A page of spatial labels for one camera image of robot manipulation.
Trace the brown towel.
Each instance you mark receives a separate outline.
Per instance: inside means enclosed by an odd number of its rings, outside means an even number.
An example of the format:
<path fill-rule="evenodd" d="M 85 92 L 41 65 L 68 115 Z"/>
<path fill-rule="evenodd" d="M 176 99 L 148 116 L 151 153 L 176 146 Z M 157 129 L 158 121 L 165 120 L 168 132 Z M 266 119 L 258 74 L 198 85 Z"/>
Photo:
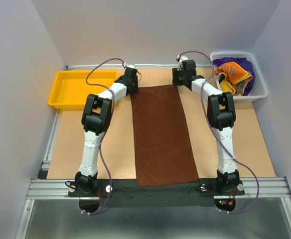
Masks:
<path fill-rule="evenodd" d="M 131 96 L 135 166 L 140 187 L 199 179 L 185 113 L 173 85 L 139 88 Z"/>

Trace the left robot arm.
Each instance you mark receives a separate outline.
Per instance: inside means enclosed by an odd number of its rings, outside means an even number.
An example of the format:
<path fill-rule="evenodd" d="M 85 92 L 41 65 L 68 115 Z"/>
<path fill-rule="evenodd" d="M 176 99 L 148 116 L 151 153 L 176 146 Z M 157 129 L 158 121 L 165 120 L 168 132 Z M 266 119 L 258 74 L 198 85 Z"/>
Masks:
<path fill-rule="evenodd" d="M 124 74 L 109 87 L 90 83 L 89 78 L 86 78 L 88 85 L 99 86 L 105 90 L 87 96 L 81 118 L 85 137 L 83 156 L 74 181 L 65 182 L 69 197 L 92 197 L 96 192 L 100 192 L 97 188 L 97 175 L 101 144 L 110 126 L 115 103 L 139 91 L 138 73 L 134 65 L 128 65 Z"/>

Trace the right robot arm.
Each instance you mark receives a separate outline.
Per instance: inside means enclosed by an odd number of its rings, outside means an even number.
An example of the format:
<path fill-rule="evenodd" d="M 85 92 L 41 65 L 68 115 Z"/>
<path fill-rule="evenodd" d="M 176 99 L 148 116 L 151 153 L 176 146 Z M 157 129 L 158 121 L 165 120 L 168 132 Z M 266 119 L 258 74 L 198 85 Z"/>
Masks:
<path fill-rule="evenodd" d="M 194 60 L 179 57 L 178 67 L 172 69 L 174 86 L 185 86 L 207 102 L 204 110 L 208 126 L 217 142 L 218 165 L 214 190 L 227 194 L 240 183 L 239 171 L 233 150 L 233 126 L 236 120 L 234 99 L 231 93 L 222 92 L 197 74 Z"/>

